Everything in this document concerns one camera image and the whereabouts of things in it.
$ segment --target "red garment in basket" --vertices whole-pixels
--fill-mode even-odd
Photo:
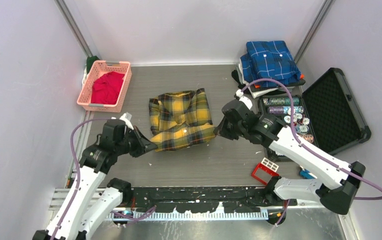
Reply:
[[[95,80],[92,85],[92,104],[111,104],[118,102],[118,96],[124,84],[125,74],[111,71]]]

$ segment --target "blue plaid shirt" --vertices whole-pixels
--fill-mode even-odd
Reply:
[[[301,72],[284,41],[249,41],[247,54],[241,57],[242,75],[248,83],[257,79],[275,79],[284,85],[300,80]],[[263,82],[263,88],[277,87]]]

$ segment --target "yellow plaid shirt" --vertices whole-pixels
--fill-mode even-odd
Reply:
[[[149,100],[150,141],[159,151],[174,151],[215,138],[204,88],[164,93]]]

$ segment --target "white wall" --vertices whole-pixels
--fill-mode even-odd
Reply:
[[[382,1],[337,0],[299,63],[309,82],[329,67],[341,68],[372,130],[372,138],[338,155],[366,166],[365,177],[382,186]],[[363,184],[359,196],[381,193]],[[363,240],[382,239],[382,201],[352,205]]]
[[[236,62],[247,41],[296,54],[322,0],[69,0],[91,49],[132,64]]]
[[[66,183],[85,60],[54,1],[0,1],[0,240],[32,239]]]

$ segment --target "plastic basket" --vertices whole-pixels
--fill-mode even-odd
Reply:
[[[104,74],[110,72],[125,74],[123,78],[123,85],[120,89],[119,96],[117,97],[116,104],[91,103],[91,95],[93,94],[94,82]],[[82,90],[80,91],[80,95],[77,98],[77,104],[81,105],[87,111],[120,113],[131,77],[132,71],[130,62],[120,61],[119,63],[108,64],[106,61],[95,61],[92,64],[92,68],[91,71],[89,71],[88,77],[86,78],[85,85],[83,86]]]

